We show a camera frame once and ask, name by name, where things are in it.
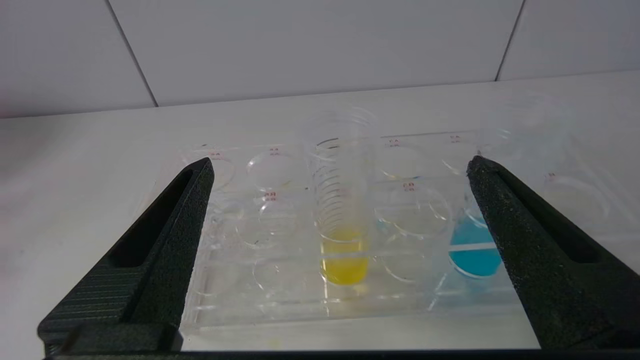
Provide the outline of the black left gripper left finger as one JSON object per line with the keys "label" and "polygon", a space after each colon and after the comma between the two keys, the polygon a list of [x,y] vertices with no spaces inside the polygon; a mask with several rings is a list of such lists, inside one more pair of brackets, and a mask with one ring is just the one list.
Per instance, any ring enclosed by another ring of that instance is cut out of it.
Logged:
{"label": "black left gripper left finger", "polygon": [[42,319],[47,357],[176,353],[208,200],[209,158],[184,167]]}

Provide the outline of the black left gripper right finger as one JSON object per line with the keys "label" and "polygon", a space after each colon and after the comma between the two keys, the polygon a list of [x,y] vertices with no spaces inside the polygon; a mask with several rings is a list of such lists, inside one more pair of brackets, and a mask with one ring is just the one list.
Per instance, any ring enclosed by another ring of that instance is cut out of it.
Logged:
{"label": "black left gripper right finger", "polygon": [[498,162],[467,178],[542,349],[638,349],[640,278]]}

